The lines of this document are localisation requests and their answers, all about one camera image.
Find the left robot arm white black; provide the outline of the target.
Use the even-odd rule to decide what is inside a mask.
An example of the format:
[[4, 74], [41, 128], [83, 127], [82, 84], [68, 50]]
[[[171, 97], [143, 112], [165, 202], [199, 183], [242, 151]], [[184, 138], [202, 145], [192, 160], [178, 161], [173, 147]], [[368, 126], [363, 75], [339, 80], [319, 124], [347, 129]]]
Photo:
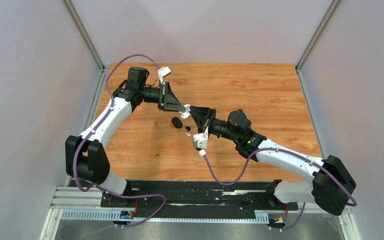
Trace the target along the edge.
[[129, 206], [133, 193], [129, 182], [110, 170], [105, 148], [120, 124], [143, 102], [154, 103], [161, 111], [184, 112], [164, 77], [171, 73], [167, 66], [157, 71], [159, 86], [147, 85], [149, 71], [130, 67], [127, 79], [110, 93], [110, 100], [98, 118], [80, 135], [70, 135], [65, 141], [66, 173], [76, 180], [96, 185], [104, 192], [114, 193], [120, 206]]

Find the white earbud charging case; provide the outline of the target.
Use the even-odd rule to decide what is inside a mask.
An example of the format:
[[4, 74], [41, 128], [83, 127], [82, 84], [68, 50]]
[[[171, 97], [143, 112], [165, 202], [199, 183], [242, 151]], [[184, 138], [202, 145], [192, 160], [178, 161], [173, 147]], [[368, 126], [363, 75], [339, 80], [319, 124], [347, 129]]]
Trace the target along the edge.
[[180, 111], [180, 117], [182, 119], [187, 119], [191, 116], [191, 110], [190, 110], [190, 107], [191, 105], [190, 104], [185, 104], [184, 106], [184, 111]]

